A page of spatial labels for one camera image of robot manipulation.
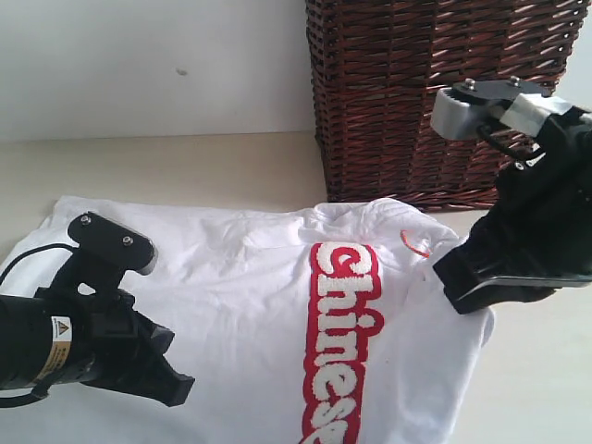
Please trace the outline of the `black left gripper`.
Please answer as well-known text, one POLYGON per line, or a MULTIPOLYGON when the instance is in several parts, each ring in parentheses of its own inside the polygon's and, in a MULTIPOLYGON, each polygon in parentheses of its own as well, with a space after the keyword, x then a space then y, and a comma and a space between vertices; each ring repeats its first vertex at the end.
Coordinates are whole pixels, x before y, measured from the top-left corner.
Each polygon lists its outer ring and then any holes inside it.
POLYGON ((135 298, 120 288, 128 266, 69 258, 39 296, 55 315, 68 315, 72 346, 52 384, 81 383, 95 389, 184 404, 194 378, 177 372, 165 353, 174 333, 134 309, 135 298))

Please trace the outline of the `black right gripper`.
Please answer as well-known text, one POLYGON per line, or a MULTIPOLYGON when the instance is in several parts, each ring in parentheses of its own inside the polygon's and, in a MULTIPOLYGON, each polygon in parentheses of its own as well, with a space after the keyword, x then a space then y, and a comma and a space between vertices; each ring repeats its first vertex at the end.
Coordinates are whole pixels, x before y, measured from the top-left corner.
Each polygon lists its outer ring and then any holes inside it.
POLYGON ((434 270, 466 315, 503 302, 538 302, 591 283, 591 121, 551 115, 534 152, 496 178, 498 200, 434 270))

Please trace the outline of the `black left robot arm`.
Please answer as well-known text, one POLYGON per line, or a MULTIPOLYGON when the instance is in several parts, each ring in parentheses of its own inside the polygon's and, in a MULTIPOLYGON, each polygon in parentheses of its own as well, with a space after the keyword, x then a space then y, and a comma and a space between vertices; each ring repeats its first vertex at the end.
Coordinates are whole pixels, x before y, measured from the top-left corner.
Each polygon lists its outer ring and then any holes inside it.
POLYGON ((82 384, 163 403, 183 404, 194 378, 165 354, 174 334, 133 307, 119 287, 125 272, 67 262, 31 298, 1 298, 1 390, 4 409, 46 399, 51 387, 82 384))

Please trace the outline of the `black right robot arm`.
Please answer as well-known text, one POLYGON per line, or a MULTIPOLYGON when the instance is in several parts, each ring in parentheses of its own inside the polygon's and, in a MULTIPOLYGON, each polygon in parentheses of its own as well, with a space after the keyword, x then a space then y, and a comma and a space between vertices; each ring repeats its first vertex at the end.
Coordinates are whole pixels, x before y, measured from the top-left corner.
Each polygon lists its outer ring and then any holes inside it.
POLYGON ((591 126, 550 116, 535 141, 535 163, 500 171, 496 203, 434 265, 459 314, 591 283, 591 126))

